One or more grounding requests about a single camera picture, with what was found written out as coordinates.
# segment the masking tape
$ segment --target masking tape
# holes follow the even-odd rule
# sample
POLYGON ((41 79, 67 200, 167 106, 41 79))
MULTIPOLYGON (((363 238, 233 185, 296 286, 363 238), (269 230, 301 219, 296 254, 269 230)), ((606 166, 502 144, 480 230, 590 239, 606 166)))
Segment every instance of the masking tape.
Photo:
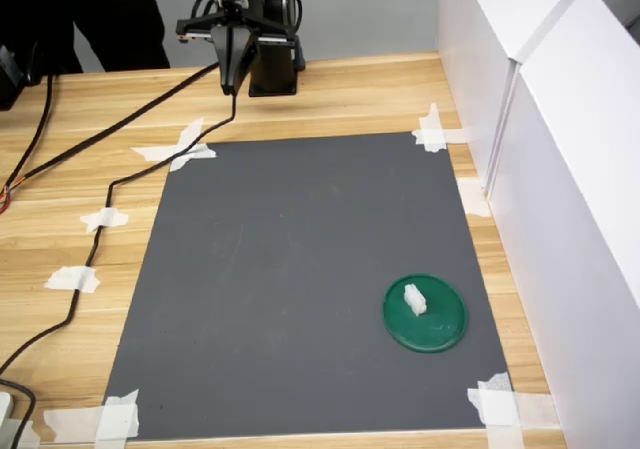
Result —
POLYGON ((560 430, 553 398, 513 392, 507 373, 467 389, 469 402, 487 428, 490 449, 524 448, 522 430, 560 430))
POLYGON ((460 177, 457 182, 465 214, 491 217, 491 209, 489 209, 489 203, 484 196, 480 179, 477 177, 460 177))
MULTIPOLYGON (((0 426, 0 447, 11 447, 20 422, 18 419, 5 419, 2 426, 0 426)), ((38 449, 39 447, 40 436, 33 430, 33 421, 29 421, 20 437, 18 449, 38 449)))
MULTIPOLYGON (((141 154, 148 162, 164 161, 175 153, 186 149, 200 135, 203 124, 204 118, 202 117, 189 124, 180 134, 178 144, 175 146, 132 147, 131 149, 141 154)), ((215 157, 216 152, 209 149, 209 146, 196 144, 188 153, 173 160, 169 171, 181 169, 191 159, 213 159, 215 157)))
POLYGON ((118 227, 129 222, 129 216, 115 207, 103 207, 100 212, 82 216, 80 220, 87 225, 87 233, 95 231, 99 226, 118 227))
POLYGON ((138 391, 109 397, 104 406, 44 411, 46 424, 56 433, 54 443, 95 443, 99 449, 124 448, 138 436, 138 391))
POLYGON ((464 129, 444 129, 447 144, 466 144, 467 134, 464 129))
POLYGON ((93 294, 100 285, 96 270, 87 266, 62 267, 54 272, 45 283, 46 289, 75 291, 93 294))
POLYGON ((416 138, 416 145, 424 145, 424 150, 427 152, 438 152, 447 148, 438 105, 435 102, 431 104, 429 114, 420 118, 420 129, 411 134, 416 138))
POLYGON ((429 114, 419 119, 420 129, 413 131, 416 145, 424 145, 427 152, 438 152, 447 148, 447 144, 466 144, 465 131, 463 129, 442 128, 438 105, 431 104, 429 114))

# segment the cable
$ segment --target cable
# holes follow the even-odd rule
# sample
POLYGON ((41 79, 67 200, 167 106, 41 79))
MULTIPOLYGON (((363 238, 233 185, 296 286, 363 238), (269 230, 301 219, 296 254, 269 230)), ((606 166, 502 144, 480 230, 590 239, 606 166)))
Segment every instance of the cable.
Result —
MULTIPOLYGON (((157 164, 154 164, 153 166, 149 166, 146 169, 143 169, 142 171, 136 172, 134 174, 131 174, 130 176, 126 176, 126 177, 123 177, 121 179, 116 179, 115 181, 111 182, 111 184, 109 184, 109 189, 107 190, 107 198, 106 198, 106 201, 105 201, 105 207, 111 207, 111 202, 113 200, 113 190, 115 189, 116 186, 118 186, 120 184, 127 184, 129 182, 132 182, 132 181, 135 181, 137 179, 140 179, 140 178, 142 178, 142 177, 144 177, 144 176, 146 176, 148 174, 151 174, 152 172, 157 171, 161 167, 164 167, 167 164, 170 164, 174 159, 177 159, 178 157, 183 156, 186 153, 188 153, 205 136, 207 136, 211 132, 215 131, 219 127, 222 127, 222 126, 232 122, 236 118, 236 107, 237 107, 237 103, 236 102, 237 102, 237 98, 236 98, 236 96, 233 96, 233 102, 232 102, 232 105, 231 105, 231 116, 230 117, 228 117, 227 119, 225 119, 225 120, 223 120, 223 121, 221 121, 221 122, 219 122, 217 124, 214 124, 213 126, 209 127, 208 129, 204 130, 198 137, 196 137, 193 140, 193 142, 191 142, 191 144, 189 144, 183 150, 181 150, 179 152, 176 152, 175 154, 173 154, 172 156, 166 158, 165 160, 160 161, 157 164)), ((93 259, 94 259, 95 255, 96 255, 97 250, 98 250, 98 245, 100 244, 100 236, 102 235, 102 232, 103 232, 104 228, 105 228, 105 226, 98 226, 98 229, 96 231, 96 235, 93 238, 93 245, 91 247, 91 251, 89 252, 89 256, 87 257, 87 261, 85 262, 85 266, 87 266, 87 267, 91 267, 91 264, 93 263, 93 259)), ((79 299, 80 299, 80 288, 76 288, 73 291, 73 297, 71 298, 71 304, 69 305, 69 312, 67 313, 67 317, 64 319, 64 321, 59 322, 58 324, 56 324, 54 326, 51 326, 49 329, 46 329, 46 330, 42 331, 41 333, 35 335, 31 339, 29 339, 27 342, 22 344, 22 346, 20 346, 5 361, 5 363, 2 365, 2 367, 0 367, 0 375, 2 375, 4 373, 4 371, 6 371, 7 368, 26 349, 28 349, 32 344, 36 343, 37 341, 39 341, 43 337, 48 336, 52 332, 55 332, 58 329, 61 329, 61 328, 65 327, 65 326, 69 325, 71 323, 71 321, 73 321, 73 318, 75 316, 76 308, 78 306, 78 300, 79 299)), ((4 385, 7 385, 9 387, 13 387, 14 389, 17 389, 17 390, 23 392, 30 399, 29 409, 27 410, 27 413, 25 414, 25 416, 22 418, 22 421, 20 422, 20 426, 18 427, 18 430, 16 431, 16 434, 14 436, 13 444, 11 445, 11 449, 15 449, 15 448, 18 447, 18 443, 20 442, 20 438, 22 437, 22 432, 24 431, 24 428, 25 428, 29 418, 31 417, 31 415, 33 413, 33 410, 34 410, 35 405, 36 405, 36 397, 35 397, 35 394, 33 394, 33 392, 31 392, 29 389, 27 389, 26 387, 22 387, 22 386, 20 386, 20 385, 18 385, 16 383, 13 383, 13 382, 10 382, 10 381, 4 381, 4 380, 0 379, 0 384, 4 384, 4 385)))
MULTIPOLYGON (((180 84, 178 84, 178 85, 174 86, 173 88, 169 89, 164 94, 156 97, 151 102, 145 104, 140 109, 135 111, 133 114, 130 114, 129 116, 125 117, 120 122, 117 122, 116 124, 112 125, 111 127, 107 128, 107 129, 104 129, 103 131, 100 131, 99 133, 97 133, 97 134, 85 139, 84 141, 76 144, 75 146, 71 147, 70 149, 67 149, 62 154, 57 155, 53 159, 50 159, 49 161, 45 162, 44 164, 41 164, 40 166, 38 166, 38 167, 32 169, 31 171, 27 172, 23 177, 19 178, 18 180, 14 181, 14 182, 12 182, 10 184, 6 184, 5 187, 0 191, 0 204, 1 204, 0 205, 0 215, 9 208, 9 204, 11 202, 11 191, 13 191, 16 187, 18 187, 24 181, 36 176, 37 174, 40 174, 43 171, 46 171, 47 169, 49 169, 52 166, 55 166, 55 165, 57 165, 57 164, 59 164, 59 163, 61 163, 63 161, 66 161, 67 159, 75 156, 76 154, 79 154, 80 152, 82 152, 85 149, 93 146, 94 144, 100 142, 101 140, 106 139, 110 135, 116 133, 117 131, 119 131, 120 129, 125 127, 127 124, 129 124, 132 121, 136 120, 140 116, 146 114, 147 112, 149 112, 154 107, 156 107, 159 104, 163 103, 167 99, 173 97, 178 92, 182 91, 184 88, 190 86, 191 84, 193 84, 197 80, 201 79, 205 75, 207 75, 210 72, 214 71, 215 69, 217 69, 218 65, 219 64, 216 62, 214 64, 211 64, 211 65, 205 67, 204 69, 201 69, 200 71, 196 72, 195 74, 189 76, 187 79, 182 81, 180 84)), ((43 113, 43 117, 42 117, 42 119, 40 121, 40 123, 41 123, 43 128, 44 128, 44 124, 46 124, 46 119, 47 119, 45 117, 45 114, 48 115, 48 112, 49 112, 49 110, 47 109, 47 106, 50 107, 49 83, 51 83, 51 79, 49 79, 48 84, 47 84, 47 102, 48 102, 48 104, 45 105, 45 113, 43 113)), ((34 141, 31 142, 31 145, 29 145, 29 148, 27 149, 27 152, 25 152, 25 155, 22 156, 22 159, 21 159, 20 163, 18 164, 19 167, 16 168, 17 171, 14 170, 14 173, 11 174, 11 176, 9 177, 7 182, 11 181, 12 178, 15 178, 15 176, 18 174, 18 171, 20 170, 21 164, 24 164, 24 161, 26 161, 26 159, 29 157, 30 151, 33 150, 32 146, 35 147, 34 141)))
POLYGON ((153 101, 145 104, 144 106, 142 106, 140 109, 138 109, 133 114, 125 117, 120 122, 114 124, 113 126, 107 128, 107 129, 105 129, 103 131, 100 131, 98 134, 96 134, 94 136, 91 136, 88 139, 85 139, 84 141, 80 142, 79 144, 76 144, 75 146, 73 146, 72 148, 67 149, 62 154, 59 154, 58 156, 54 157, 53 159, 45 162, 44 164, 36 167, 35 169, 32 169, 31 171, 27 172, 24 175, 25 180, 26 179, 30 179, 31 177, 33 177, 33 176, 35 176, 35 175, 37 175, 37 174, 49 169, 51 166, 55 166, 56 164, 59 164, 62 161, 65 161, 65 160, 69 159, 70 157, 75 156, 76 154, 78 154, 78 153, 84 151, 85 149, 93 146, 95 143, 100 142, 101 140, 109 137, 111 134, 114 134, 115 132, 119 131, 124 126, 126 126, 130 122, 136 120, 137 118, 139 118, 143 114, 149 112, 151 109, 153 109, 157 105, 159 105, 159 104, 163 103, 164 101, 166 101, 167 99, 175 96, 178 92, 183 90, 185 87, 190 86, 191 84, 196 82, 198 79, 201 79, 203 76, 205 76, 205 75, 209 74, 211 71, 217 69, 218 65, 219 64, 216 62, 214 64, 211 64, 211 65, 205 67, 204 69, 199 70, 198 72, 196 72, 192 76, 189 76, 187 79, 182 81, 177 86, 173 87, 172 89, 169 89, 167 92, 165 92, 161 96, 158 96, 153 101))
POLYGON ((16 168, 13 170, 13 172, 11 173, 9 178, 7 179, 7 182, 4 183, 4 187, 5 187, 4 193, 7 196, 9 195, 9 193, 11 191, 10 187, 11 187, 11 184, 13 183, 14 179, 18 176, 18 174, 22 170, 22 166, 25 165, 25 163, 27 162, 27 159, 29 159, 29 156, 31 156, 31 153, 33 152, 33 150, 38 145, 38 141, 40 140, 40 137, 42 136, 42 133, 44 132, 44 128, 45 128, 45 125, 47 123, 47 119, 49 118, 49 113, 51 112, 51 101, 52 100, 53 100, 53 76, 51 74, 49 74, 49 76, 47 77, 47 99, 46 99, 46 101, 44 103, 44 110, 42 111, 42 117, 40 118, 40 123, 38 124, 38 128, 36 129, 36 133, 33 135, 33 139, 31 139, 31 143, 27 147, 27 150, 24 151, 24 154, 22 155, 22 158, 20 159, 20 161, 16 165, 16 168))
POLYGON ((191 19, 198 17, 198 9, 200 9, 200 4, 202 4, 204 0, 196 0, 193 3, 193 7, 191 8, 191 19))
POLYGON ((207 5, 204 6, 204 10, 202 11, 202 15, 203 16, 208 16, 209 13, 211 12, 211 8, 213 7, 213 5, 216 3, 216 0, 209 0, 207 2, 207 5))
POLYGON ((302 0, 296 0, 298 4, 298 20, 296 21, 296 32, 300 30, 300 25, 302 24, 302 0))

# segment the wooden table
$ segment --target wooden table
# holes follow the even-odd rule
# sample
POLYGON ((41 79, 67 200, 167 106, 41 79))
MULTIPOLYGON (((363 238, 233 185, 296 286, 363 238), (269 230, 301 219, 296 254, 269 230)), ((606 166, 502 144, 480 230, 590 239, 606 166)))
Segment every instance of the wooden table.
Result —
MULTIPOLYGON (((54 86, 53 114, 35 155, 34 167, 130 114, 195 72, 194 69, 73 75, 54 86)), ((134 146, 172 145, 196 118, 205 125, 226 118, 230 99, 222 95, 217 73, 198 81, 117 134, 14 193, 0 217, 0 360, 22 342, 64 319, 71 292, 44 289, 62 266, 82 265, 93 235, 80 217, 99 211, 109 182, 147 167, 134 146)), ((24 91, 14 108, 0 113, 0 174, 13 169, 40 118, 45 84, 24 91)), ((432 102, 445 129, 460 128, 437 53, 321 61, 301 74, 296 97, 239 98, 236 121, 206 141, 250 141, 417 129, 432 102)), ((457 177, 476 177, 466 145, 449 146, 457 177)), ((82 294, 73 323, 38 342, 5 377, 38 396, 34 416, 42 440, 52 441, 45 409, 99 406, 135 289, 158 202, 164 168, 121 186, 115 205, 130 215, 124 227, 106 230, 95 259, 101 284, 82 294)), ((468 216, 487 291, 515 390, 548 393, 520 299, 492 218, 468 216)), ((26 402, 18 398, 14 417, 26 402)), ((563 448, 560 431, 526 433, 529 448, 563 448)), ((135 447, 157 444, 131 441, 135 447)), ((162 447, 421 447, 485 448, 484 430, 420 434, 304 436, 233 441, 193 441, 162 447)))

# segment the black device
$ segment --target black device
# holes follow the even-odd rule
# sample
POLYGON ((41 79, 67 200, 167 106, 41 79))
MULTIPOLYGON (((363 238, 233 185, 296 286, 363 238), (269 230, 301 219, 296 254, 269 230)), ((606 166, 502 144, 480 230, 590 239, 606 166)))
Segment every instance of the black device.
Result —
POLYGON ((297 35, 300 0, 209 0, 198 15, 203 2, 196 0, 176 33, 181 42, 213 43, 224 94, 237 95, 249 72, 251 97, 297 93, 298 72, 306 66, 297 35))

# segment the person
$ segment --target person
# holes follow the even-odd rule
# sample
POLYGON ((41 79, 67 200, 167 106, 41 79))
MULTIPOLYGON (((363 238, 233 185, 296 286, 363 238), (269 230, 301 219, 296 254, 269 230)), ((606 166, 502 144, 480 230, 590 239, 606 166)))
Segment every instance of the person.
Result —
POLYGON ((11 41, 18 60, 38 46, 48 68, 78 73, 74 24, 105 71, 164 69, 165 28, 156 0, 0 0, 0 40, 11 41))

